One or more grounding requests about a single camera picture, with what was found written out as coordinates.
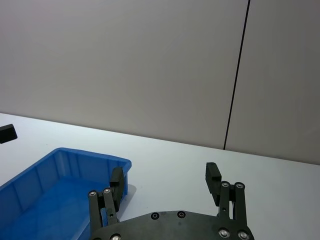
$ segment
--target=blue plastic bin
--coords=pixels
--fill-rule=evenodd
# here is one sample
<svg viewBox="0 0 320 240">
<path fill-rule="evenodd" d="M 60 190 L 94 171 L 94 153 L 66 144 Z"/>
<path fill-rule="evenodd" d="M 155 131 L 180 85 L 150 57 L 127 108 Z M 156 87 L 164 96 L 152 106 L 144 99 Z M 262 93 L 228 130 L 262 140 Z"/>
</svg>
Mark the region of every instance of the blue plastic bin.
<svg viewBox="0 0 320 240">
<path fill-rule="evenodd" d="M 53 150 L 0 187 L 0 240 L 89 239 L 88 192 L 109 187 L 115 167 L 123 167 L 125 196 L 129 160 Z"/>
</svg>

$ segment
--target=black block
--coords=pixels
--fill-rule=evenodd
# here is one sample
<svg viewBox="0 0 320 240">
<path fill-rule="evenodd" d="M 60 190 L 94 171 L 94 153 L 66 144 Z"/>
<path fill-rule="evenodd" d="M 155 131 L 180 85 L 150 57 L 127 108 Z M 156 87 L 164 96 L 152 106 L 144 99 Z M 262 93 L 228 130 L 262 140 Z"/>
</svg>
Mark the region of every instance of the black block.
<svg viewBox="0 0 320 240">
<path fill-rule="evenodd" d="M 13 124 L 0 127 L 0 144 L 17 139 L 17 133 Z"/>
</svg>

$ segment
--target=white table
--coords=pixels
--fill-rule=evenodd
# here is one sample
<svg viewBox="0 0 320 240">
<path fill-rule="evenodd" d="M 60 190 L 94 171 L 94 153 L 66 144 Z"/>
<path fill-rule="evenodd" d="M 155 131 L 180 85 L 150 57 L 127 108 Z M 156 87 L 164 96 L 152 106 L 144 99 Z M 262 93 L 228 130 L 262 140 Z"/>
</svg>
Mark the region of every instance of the white table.
<svg viewBox="0 0 320 240">
<path fill-rule="evenodd" d="M 206 162 L 222 179 L 246 185 L 248 226 L 256 240 L 320 238 L 320 166 L 115 133 L 0 113 L 18 139 L 0 145 L 0 185 L 55 148 L 115 155 L 132 161 L 120 220 L 155 211 L 216 215 L 205 181 Z"/>
</svg>

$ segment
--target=black metal plate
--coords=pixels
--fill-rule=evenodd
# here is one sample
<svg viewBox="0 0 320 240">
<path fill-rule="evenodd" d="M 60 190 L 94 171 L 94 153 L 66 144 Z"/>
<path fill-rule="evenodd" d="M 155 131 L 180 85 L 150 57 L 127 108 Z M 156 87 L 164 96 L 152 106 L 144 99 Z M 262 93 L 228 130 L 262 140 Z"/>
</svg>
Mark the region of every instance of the black metal plate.
<svg viewBox="0 0 320 240">
<path fill-rule="evenodd" d="M 250 229 L 240 221 L 188 211 L 184 211 L 185 217 L 181 218 L 182 214 L 179 217 L 178 213 L 163 211 L 158 212 L 159 218 L 153 219 L 152 213 L 132 218 L 99 228 L 90 239 L 110 240 L 118 234 L 121 240 L 241 240 L 239 231 L 245 231 L 249 240 L 254 240 Z M 220 229 L 227 229 L 229 237 L 221 237 Z"/>
</svg>

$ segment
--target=gray wall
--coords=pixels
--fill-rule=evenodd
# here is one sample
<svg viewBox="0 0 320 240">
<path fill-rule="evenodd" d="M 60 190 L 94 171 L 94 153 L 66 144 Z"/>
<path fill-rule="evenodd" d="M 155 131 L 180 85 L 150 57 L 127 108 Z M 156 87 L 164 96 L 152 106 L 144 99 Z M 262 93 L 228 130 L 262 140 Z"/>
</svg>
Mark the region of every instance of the gray wall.
<svg viewBox="0 0 320 240">
<path fill-rule="evenodd" d="M 2 0 L 0 112 L 222 148 L 246 0 Z"/>
<path fill-rule="evenodd" d="M 320 1 L 254 0 L 226 149 L 320 164 Z"/>
</svg>

